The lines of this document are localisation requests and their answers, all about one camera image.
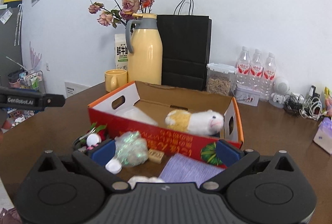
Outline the small white round container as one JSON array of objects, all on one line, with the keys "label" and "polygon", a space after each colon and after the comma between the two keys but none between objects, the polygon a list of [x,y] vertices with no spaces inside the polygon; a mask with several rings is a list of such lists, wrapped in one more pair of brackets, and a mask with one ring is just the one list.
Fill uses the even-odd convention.
[{"label": "small white round container", "polygon": [[99,134],[90,134],[86,139],[87,147],[95,146],[102,142],[101,136]]}]

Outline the orange red cardboard box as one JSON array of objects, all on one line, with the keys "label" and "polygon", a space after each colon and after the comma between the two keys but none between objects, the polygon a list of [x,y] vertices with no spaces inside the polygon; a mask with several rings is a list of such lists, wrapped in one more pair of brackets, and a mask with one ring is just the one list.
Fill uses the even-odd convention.
[{"label": "orange red cardboard box", "polygon": [[231,96],[135,81],[95,100],[88,112],[91,122],[105,125],[113,139],[138,131],[149,149],[219,167],[230,154],[219,158],[223,148],[218,140],[237,148],[244,143],[239,108]]}]

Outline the white yellow plush hamster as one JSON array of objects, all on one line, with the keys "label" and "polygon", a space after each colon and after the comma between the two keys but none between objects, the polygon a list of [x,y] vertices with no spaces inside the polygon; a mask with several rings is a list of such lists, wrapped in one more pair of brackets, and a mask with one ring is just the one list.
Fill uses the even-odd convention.
[{"label": "white yellow plush hamster", "polygon": [[213,136],[220,133],[224,125],[224,116],[208,110],[190,113],[183,109],[175,109],[165,117],[168,129],[192,135]]}]

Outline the purple cloth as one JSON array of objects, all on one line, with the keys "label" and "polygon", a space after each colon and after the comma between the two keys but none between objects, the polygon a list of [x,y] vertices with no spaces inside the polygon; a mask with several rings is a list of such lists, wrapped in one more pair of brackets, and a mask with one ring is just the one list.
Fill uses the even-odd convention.
[{"label": "purple cloth", "polygon": [[196,161],[182,154],[175,154],[167,161],[159,178],[166,183],[196,183],[199,187],[223,171],[224,168]]}]

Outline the black paper bag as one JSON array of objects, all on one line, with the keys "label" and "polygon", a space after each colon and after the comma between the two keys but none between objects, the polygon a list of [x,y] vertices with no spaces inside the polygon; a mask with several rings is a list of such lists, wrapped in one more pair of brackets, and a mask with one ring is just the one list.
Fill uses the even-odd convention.
[{"label": "black paper bag", "polygon": [[163,44],[161,84],[204,91],[212,20],[193,15],[194,0],[182,0],[172,15],[158,15]]}]

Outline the colourful snack packet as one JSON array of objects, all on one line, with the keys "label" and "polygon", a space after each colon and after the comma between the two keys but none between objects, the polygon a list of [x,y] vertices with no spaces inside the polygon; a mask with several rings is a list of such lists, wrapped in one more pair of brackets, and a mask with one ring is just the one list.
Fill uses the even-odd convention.
[{"label": "colourful snack packet", "polygon": [[324,88],[325,96],[325,116],[332,117],[332,92],[328,87]]}]

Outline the right water bottle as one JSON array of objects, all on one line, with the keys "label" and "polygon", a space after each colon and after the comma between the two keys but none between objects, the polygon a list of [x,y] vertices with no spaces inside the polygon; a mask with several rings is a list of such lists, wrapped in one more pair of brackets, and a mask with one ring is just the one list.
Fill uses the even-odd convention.
[{"label": "right water bottle", "polygon": [[263,67],[260,100],[262,101],[269,100],[273,88],[275,73],[276,73],[275,55],[273,53],[269,53],[265,62],[265,66]]}]

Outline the small wooden stamp block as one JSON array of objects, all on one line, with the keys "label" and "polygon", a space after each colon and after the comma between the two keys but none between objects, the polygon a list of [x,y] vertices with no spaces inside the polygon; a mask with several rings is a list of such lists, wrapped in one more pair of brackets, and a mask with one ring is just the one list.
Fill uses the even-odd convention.
[{"label": "small wooden stamp block", "polygon": [[148,151],[148,159],[151,162],[160,164],[163,160],[164,152],[155,150],[155,149],[149,149]]}]

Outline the white milk carton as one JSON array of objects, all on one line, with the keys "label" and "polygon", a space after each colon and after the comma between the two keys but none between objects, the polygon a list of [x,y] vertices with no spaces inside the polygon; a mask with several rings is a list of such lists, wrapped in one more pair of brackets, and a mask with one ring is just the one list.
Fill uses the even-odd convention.
[{"label": "white milk carton", "polygon": [[115,66],[116,69],[128,69],[128,48],[125,34],[115,34]]}]

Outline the white round jar lid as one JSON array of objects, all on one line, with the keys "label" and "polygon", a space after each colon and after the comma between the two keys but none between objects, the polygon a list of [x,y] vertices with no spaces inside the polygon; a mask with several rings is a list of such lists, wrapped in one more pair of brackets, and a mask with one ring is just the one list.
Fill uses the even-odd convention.
[{"label": "white round jar lid", "polygon": [[112,174],[118,174],[122,170],[122,164],[116,158],[112,158],[105,165],[105,169]]}]

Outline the white tin box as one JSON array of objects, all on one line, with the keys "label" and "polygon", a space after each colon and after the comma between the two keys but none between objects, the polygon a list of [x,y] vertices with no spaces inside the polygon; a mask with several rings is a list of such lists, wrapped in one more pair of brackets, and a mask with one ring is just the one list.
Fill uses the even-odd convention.
[{"label": "white tin box", "polygon": [[240,104],[246,104],[252,107],[257,107],[261,92],[257,89],[248,86],[236,85],[234,97]]}]

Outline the red artificial rose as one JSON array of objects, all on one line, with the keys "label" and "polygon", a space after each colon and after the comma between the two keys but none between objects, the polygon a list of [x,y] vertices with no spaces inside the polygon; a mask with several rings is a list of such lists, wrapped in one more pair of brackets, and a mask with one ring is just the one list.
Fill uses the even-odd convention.
[{"label": "red artificial rose", "polygon": [[107,139],[107,125],[98,125],[97,122],[91,124],[90,133],[91,134],[98,134],[101,138],[101,141]]}]

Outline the left water bottle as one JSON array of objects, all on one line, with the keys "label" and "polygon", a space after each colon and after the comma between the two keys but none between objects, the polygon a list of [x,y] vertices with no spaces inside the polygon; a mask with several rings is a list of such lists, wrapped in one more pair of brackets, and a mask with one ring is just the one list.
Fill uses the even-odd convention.
[{"label": "left water bottle", "polygon": [[236,74],[236,83],[238,85],[246,85],[247,77],[250,71],[250,55],[249,49],[245,46],[242,47],[242,51],[237,59],[236,63],[237,74]]}]

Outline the water bottle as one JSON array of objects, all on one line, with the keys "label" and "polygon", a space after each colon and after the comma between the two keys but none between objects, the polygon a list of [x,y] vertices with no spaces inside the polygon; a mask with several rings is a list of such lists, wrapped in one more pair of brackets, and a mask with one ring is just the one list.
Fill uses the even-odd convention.
[{"label": "water bottle", "polygon": [[260,100],[262,101],[269,100],[273,88],[275,73],[276,73],[275,55],[273,53],[269,53],[265,62],[265,66],[263,67]]},{"label": "water bottle", "polygon": [[258,90],[261,76],[263,74],[262,52],[255,50],[253,58],[250,62],[250,70],[248,84],[252,89]]},{"label": "water bottle", "polygon": [[242,51],[237,59],[236,63],[237,74],[236,74],[236,83],[238,85],[246,85],[247,77],[250,71],[250,55],[249,49],[245,46],[242,47]]}]

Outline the yellow thermos jug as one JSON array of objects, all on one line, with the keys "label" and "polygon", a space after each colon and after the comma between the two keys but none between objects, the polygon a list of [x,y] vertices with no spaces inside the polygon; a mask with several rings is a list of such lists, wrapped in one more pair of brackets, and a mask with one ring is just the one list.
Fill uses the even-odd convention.
[{"label": "yellow thermos jug", "polygon": [[157,15],[134,13],[127,22],[128,81],[161,84],[163,45],[157,29]]}]

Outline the clear seed container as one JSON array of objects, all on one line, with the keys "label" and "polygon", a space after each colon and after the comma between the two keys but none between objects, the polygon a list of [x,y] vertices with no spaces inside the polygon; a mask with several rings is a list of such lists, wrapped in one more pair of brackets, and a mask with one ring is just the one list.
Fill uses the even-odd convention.
[{"label": "clear seed container", "polygon": [[237,74],[237,68],[221,63],[207,64],[206,90],[209,93],[229,95]]}]

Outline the yellow ceramic mug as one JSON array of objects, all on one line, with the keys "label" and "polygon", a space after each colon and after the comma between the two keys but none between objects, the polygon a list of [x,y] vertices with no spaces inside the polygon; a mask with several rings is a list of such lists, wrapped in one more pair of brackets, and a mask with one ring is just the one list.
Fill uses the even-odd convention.
[{"label": "yellow ceramic mug", "polygon": [[105,89],[107,92],[112,92],[128,82],[128,73],[124,69],[111,69],[104,73]]}]

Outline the white toy robot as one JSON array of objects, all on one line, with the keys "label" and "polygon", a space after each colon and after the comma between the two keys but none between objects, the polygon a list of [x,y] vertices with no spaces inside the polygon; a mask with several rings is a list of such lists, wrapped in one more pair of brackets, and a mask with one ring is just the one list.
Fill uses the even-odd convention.
[{"label": "white toy robot", "polygon": [[289,89],[288,80],[283,77],[277,77],[273,82],[273,92],[270,95],[269,103],[274,107],[283,108]]}]

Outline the middle water bottle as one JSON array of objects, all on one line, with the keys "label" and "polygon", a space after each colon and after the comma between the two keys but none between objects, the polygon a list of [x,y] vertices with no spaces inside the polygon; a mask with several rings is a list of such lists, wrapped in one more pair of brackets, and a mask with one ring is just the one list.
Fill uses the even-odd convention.
[{"label": "middle water bottle", "polygon": [[253,58],[250,62],[250,70],[248,84],[252,89],[258,90],[261,76],[263,74],[262,52],[255,50]]}]

